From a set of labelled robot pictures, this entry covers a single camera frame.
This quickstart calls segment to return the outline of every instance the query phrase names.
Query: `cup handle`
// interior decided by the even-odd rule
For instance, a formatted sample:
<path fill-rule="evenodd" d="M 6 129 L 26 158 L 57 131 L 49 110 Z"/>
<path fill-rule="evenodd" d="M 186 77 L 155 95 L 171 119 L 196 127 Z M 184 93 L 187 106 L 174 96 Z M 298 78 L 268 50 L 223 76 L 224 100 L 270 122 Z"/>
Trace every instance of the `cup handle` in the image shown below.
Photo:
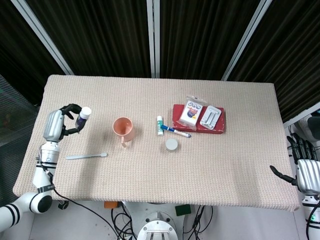
<path fill-rule="evenodd" d="M 127 147 L 127 145 L 125 144 L 125 137 L 124 137 L 124 136 L 121 137 L 121 144 L 122 144 L 122 146 L 123 146 L 124 148 Z"/>

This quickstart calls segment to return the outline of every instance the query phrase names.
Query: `round container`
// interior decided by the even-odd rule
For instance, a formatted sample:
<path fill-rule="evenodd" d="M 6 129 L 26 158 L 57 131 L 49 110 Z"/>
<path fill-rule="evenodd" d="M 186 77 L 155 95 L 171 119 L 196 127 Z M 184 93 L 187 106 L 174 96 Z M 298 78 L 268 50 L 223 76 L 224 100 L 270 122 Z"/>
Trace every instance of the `round container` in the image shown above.
<path fill-rule="evenodd" d="M 178 141 L 170 138 L 165 142 L 165 147 L 169 152 L 174 152 L 178 148 Z"/>

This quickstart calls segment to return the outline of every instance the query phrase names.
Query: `pen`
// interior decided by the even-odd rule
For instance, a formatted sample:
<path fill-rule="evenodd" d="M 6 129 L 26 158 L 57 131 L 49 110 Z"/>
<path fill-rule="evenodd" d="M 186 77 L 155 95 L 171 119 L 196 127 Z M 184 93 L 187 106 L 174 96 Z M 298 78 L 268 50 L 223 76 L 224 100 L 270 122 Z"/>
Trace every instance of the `pen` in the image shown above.
<path fill-rule="evenodd" d="M 165 126 L 165 125 L 161 125 L 161 128 L 164 129 L 164 130 L 173 132 L 175 134 L 179 134 L 181 136 L 184 136 L 184 137 L 187 137 L 187 138 L 191 138 L 191 135 L 189 133 L 178 131 L 178 130 L 175 130 L 175 129 L 171 128 L 171 127 Z"/>

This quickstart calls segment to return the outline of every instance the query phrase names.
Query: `glue stick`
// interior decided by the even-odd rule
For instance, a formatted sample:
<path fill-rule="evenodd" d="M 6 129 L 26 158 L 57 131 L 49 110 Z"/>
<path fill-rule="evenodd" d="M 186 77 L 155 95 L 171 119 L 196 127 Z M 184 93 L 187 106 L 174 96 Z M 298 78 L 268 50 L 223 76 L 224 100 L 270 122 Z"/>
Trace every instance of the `glue stick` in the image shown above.
<path fill-rule="evenodd" d="M 164 124 L 164 118 L 162 116 L 157 116 L 156 117 L 156 125 L 157 125 L 158 136 L 164 135 L 164 130 L 161 128 L 161 125 L 163 125 L 163 124 Z"/>

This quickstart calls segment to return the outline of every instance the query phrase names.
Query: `orange mug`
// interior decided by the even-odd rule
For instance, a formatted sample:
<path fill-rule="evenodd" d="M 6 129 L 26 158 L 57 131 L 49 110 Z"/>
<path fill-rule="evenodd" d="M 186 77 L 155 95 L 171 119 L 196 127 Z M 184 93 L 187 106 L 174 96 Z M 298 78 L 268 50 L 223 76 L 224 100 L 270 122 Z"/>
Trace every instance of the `orange mug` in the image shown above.
<path fill-rule="evenodd" d="M 113 131 L 121 137 L 121 144 L 127 147 L 125 142 L 132 140 L 135 137 L 134 126 L 132 121 L 127 117 L 119 117 L 113 122 Z"/>

